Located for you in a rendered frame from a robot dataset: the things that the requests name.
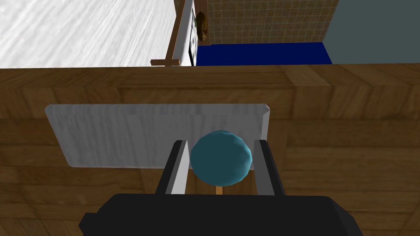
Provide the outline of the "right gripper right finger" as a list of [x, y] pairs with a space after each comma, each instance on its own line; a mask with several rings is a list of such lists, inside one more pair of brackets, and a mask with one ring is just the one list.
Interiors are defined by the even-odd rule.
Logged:
[[254, 142], [253, 170], [258, 195], [285, 195], [272, 152], [266, 140], [255, 140]]

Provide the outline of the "wooden framed wall picture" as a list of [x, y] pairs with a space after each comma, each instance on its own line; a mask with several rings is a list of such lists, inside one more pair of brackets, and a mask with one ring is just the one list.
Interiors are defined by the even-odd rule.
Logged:
[[196, 66], [198, 47], [211, 45], [208, 30], [208, 0], [174, 0], [176, 18], [167, 54], [152, 59], [151, 66]]

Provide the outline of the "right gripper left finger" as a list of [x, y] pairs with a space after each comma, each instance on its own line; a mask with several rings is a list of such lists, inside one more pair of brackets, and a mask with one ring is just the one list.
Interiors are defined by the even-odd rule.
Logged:
[[171, 149], [155, 194], [185, 194], [189, 164], [187, 140], [177, 140]]

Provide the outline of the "pale grey drawer front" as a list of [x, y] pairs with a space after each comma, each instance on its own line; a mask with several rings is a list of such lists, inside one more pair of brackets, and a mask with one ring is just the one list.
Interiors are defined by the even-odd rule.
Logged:
[[50, 104], [45, 108], [69, 166], [164, 168], [172, 146], [188, 148], [204, 135], [224, 130], [249, 149], [267, 139], [265, 104]]

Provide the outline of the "teal ball knob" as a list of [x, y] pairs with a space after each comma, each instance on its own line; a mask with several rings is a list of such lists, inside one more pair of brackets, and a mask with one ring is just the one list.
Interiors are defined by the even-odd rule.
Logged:
[[249, 173], [252, 153], [238, 135], [217, 130], [201, 137], [191, 149], [190, 164], [201, 182], [215, 187], [216, 195], [227, 195]]

